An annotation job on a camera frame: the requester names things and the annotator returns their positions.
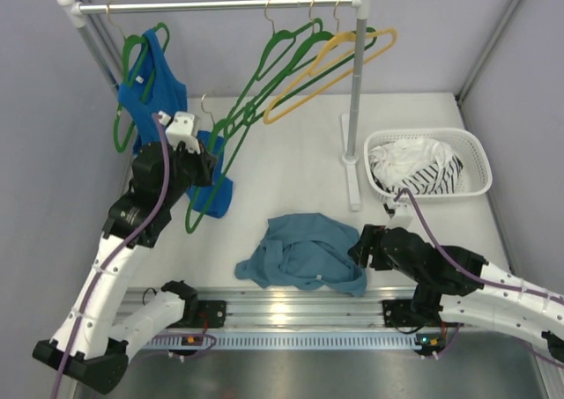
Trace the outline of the light blue tank top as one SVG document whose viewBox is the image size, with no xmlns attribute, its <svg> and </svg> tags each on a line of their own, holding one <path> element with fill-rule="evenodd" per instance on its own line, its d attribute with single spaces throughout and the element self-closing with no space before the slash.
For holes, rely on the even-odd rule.
<svg viewBox="0 0 564 399">
<path fill-rule="evenodd" d="M 234 275 L 265 289 L 292 286 L 301 291 L 327 287 L 361 297 L 366 270 L 348 255 L 360 240 L 358 230 L 321 213 L 294 213 L 270 218 L 249 259 L 238 262 Z"/>
</svg>

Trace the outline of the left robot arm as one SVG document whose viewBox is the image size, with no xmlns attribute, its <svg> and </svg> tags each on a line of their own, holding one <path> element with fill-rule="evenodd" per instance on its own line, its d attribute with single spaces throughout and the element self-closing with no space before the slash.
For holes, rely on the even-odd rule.
<svg viewBox="0 0 564 399">
<path fill-rule="evenodd" d="M 163 329 L 189 326 L 199 315 L 197 290 L 165 283 L 153 300 L 121 323 L 115 317 L 132 277 L 171 222 L 171 209 L 192 187 L 207 187 L 217 159 L 203 144 L 143 146 L 131 163 L 127 190 L 110 207 L 87 279 L 62 326 L 39 341 L 33 358 L 98 394 L 110 393 L 130 361 Z"/>
</svg>

